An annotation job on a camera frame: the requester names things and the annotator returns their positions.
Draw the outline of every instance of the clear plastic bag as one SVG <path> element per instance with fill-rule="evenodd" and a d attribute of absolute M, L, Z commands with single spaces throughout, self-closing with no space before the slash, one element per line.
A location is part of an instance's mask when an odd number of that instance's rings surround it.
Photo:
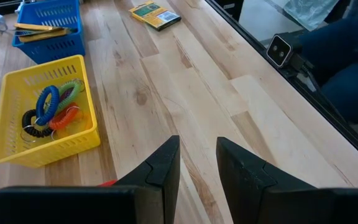
<path fill-rule="evenodd" d="M 284 10 L 308 30 L 316 29 L 339 0 L 289 0 Z"/>

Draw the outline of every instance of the coiled keychain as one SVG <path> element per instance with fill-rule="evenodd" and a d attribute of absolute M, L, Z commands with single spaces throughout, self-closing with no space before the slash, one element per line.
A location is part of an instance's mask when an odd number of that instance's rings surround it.
<path fill-rule="evenodd" d="M 63 95 L 67 90 L 73 89 L 71 93 L 59 103 L 57 113 L 64 110 L 70 103 L 74 101 L 74 99 L 78 96 L 81 91 L 81 83 L 79 80 L 72 80 L 66 82 L 61 87 L 59 87 L 59 96 Z"/>
<path fill-rule="evenodd" d="M 49 94 L 51 94 L 52 97 L 50 99 L 49 107 L 45 112 L 44 104 Z M 59 106 L 59 97 L 59 89 L 55 86 L 48 86 L 41 92 L 41 95 L 37 100 L 37 106 L 35 107 L 37 115 L 36 124 L 44 126 L 53 118 L 53 116 L 55 116 Z"/>
<path fill-rule="evenodd" d="M 65 128 L 73 121 L 75 115 L 80 110 L 76 103 L 70 103 L 63 111 L 49 121 L 49 127 L 53 130 Z"/>
<path fill-rule="evenodd" d="M 64 99 L 66 99 L 68 96 L 70 96 L 70 94 L 72 93 L 74 88 L 69 88 L 68 90 L 66 90 L 62 95 L 60 95 L 60 101 L 63 101 Z"/>
<path fill-rule="evenodd" d="M 45 128 L 40 131 L 40 130 L 36 129 L 34 127 L 34 125 L 31 124 L 31 118 L 34 117 L 36 114 L 37 114 L 36 110 L 29 110 L 23 114 L 23 117 L 22 117 L 23 130 L 27 134 L 29 134 L 33 137 L 37 137 L 37 138 L 43 138 L 43 137 L 47 137 L 47 136 L 51 135 L 53 132 L 53 130 L 51 128 Z"/>

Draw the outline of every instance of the wood grain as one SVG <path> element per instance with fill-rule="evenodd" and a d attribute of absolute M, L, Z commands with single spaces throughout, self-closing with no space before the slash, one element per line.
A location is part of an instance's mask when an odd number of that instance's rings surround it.
<path fill-rule="evenodd" d="M 101 145 L 39 169 L 0 164 L 8 185 L 98 185 L 181 137 L 175 223 L 232 223 L 216 138 L 227 137 L 317 187 L 358 187 L 358 151 L 203 0 L 156 0 L 183 20 L 157 32 L 127 11 L 81 6 L 86 71 Z M 9 28 L 15 15 L 6 16 Z M 0 33 L 0 85 L 33 65 Z"/>

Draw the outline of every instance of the yellow basket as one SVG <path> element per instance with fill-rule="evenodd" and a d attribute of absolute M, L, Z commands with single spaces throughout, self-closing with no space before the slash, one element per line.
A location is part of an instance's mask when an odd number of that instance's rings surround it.
<path fill-rule="evenodd" d="M 88 118 L 81 121 L 86 125 L 74 125 L 70 130 L 74 134 L 56 141 L 50 137 L 36 139 L 36 142 L 23 138 L 22 116 L 26 111 L 35 109 L 41 91 L 47 86 L 60 86 L 75 78 L 85 83 L 85 92 L 80 93 L 75 102 Z M 0 163 L 40 167 L 98 145 L 98 124 L 84 58 L 81 55 L 25 68 L 4 76 L 0 94 Z"/>

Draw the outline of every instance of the yellow box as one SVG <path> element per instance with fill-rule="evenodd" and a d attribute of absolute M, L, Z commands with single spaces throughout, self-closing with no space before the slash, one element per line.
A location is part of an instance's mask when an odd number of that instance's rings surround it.
<path fill-rule="evenodd" d="M 22 116 L 26 111 L 35 109 L 40 92 L 47 86 L 60 86 L 75 78 L 83 80 L 85 84 L 85 92 L 80 93 L 75 102 L 87 114 L 84 117 L 89 119 L 83 118 L 81 123 L 88 125 L 73 125 L 70 130 L 73 134 L 55 141 L 50 137 L 37 139 L 36 142 L 23 139 Z M 10 72 L 4 76 L 0 94 L 0 163 L 40 167 L 98 145 L 98 124 L 81 55 Z"/>
<path fill-rule="evenodd" d="M 147 1 L 145 4 L 129 10 L 136 19 L 146 22 L 158 31 L 178 22 L 181 17 L 168 11 L 153 1 Z"/>

